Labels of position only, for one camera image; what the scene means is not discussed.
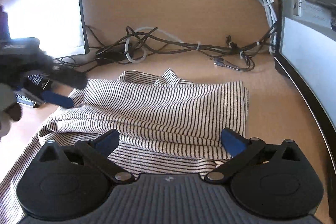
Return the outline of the grey gloved left hand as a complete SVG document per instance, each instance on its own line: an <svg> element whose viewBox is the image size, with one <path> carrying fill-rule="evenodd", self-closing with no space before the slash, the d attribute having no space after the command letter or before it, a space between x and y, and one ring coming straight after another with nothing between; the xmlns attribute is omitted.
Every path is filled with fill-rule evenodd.
<svg viewBox="0 0 336 224"><path fill-rule="evenodd" d="M22 117L21 106L17 103L16 96L12 89L1 83L1 138L6 136L11 128L12 122L17 122Z"/></svg>

